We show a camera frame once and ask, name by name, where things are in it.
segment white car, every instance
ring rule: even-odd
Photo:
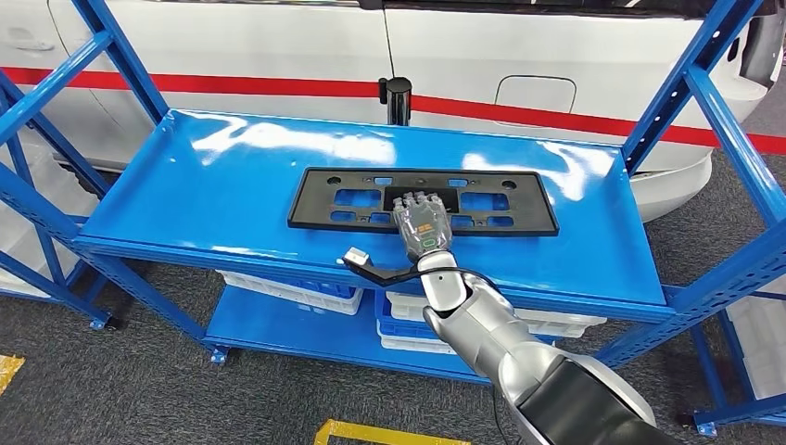
[[[385,122],[373,97],[330,83],[406,77],[413,93],[635,121],[692,38],[708,1],[108,0],[164,97],[201,108]],[[18,83],[53,69],[90,35],[70,0],[0,0],[0,67]],[[780,72],[783,0],[765,4],[712,73],[745,119]],[[44,111],[96,165],[119,169],[151,123],[106,58]],[[317,85],[318,92],[303,90]],[[691,101],[677,125],[704,127]],[[415,111],[412,125],[620,143],[567,131]],[[31,133],[29,144],[42,144]],[[712,170],[706,146],[659,143],[633,178],[642,219],[683,204]]]

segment robotic arm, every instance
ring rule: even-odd
[[[448,215],[437,195],[409,193],[394,205],[414,266],[378,269],[356,248],[344,262],[380,286],[420,276],[428,299],[426,322],[476,373],[491,380],[525,443],[679,443],[655,427],[650,405],[609,367],[539,341],[490,280],[458,267],[449,251]]]

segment red stripe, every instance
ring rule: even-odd
[[[14,83],[35,85],[51,70],[3,68]],[[171,93],[211,93],[215,95],[309,95],[318,97],[379,97],[377,82],[274,79],[264,77],[191,76],[151,74],[160,91]],[[82,71],[69,83],[73,88],[127,90],[117,72]]]
[[[36,68],[3,68],[3,71],[14,83],[19,84],[37,84],[51,72],[51,70]],[[160,91],[173,93],[378,97],[377,82],[186,74],[151,74],[151,77]],[[108,90],[128,89],[128,85],[117,72],[107,71],[83,71],[69,83],[69,86]],[[425,95],[412,97],[412,109],[447,116],[618,136],[627,136],[636,124],[635,121],[622,119],[507,107]],[[748,137],[761,153],[786,155],[786,137],[765,134],[748,134]],[[718,146],[715,134],[711,130],[677,125],[669,127],[662,140],[696,146]]]

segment cable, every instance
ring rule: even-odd
[[[500,431],[500,436],[502,436],[502,440],[505,441],[505,445],[511,445],[511,442],[508,441],[508,437],[505,436],[505,432],[502,431],[502,425],[500,424],[500,415],[497,413],[497,389],[495,387],[491,387],[491,403],[494,404],[494,423],[497,424],[497,429]],[[515,442],[514,445],[521,445],[521,438]]]
[[[488,278],[487,276],[483,275],[482,273],[471,271],[469,269],[464,269],[463,267],[450,267],[450,266],[436,267],[434,269],[428,269],[428,270],[425,270],[425,271],[413,271],[413,272],[405,273],[404,275],[397,276],[393,281],[391,281],[390,284],[391,285],[396,285],[398,283],[403,283],[405,281],[410,281],[413,278],[419,278],[419,277],[421,277],[423,275],[427,275],[429,273],[437,273],[437,272],[469,273],[470,275],[474,275],[474,276],[480,278],[481,280],[485,281],[489,286],[491,286],[491,288],[493,288],[497,292],[500,292],[500,289],[497,287],[496,284],[494,284],[493,281],[491,281],[491,278]]]

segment black post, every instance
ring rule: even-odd
[[[379,101],[387,104],[387,123],[408,126],[412,117],[412,82],[405,77],[379,80]]]

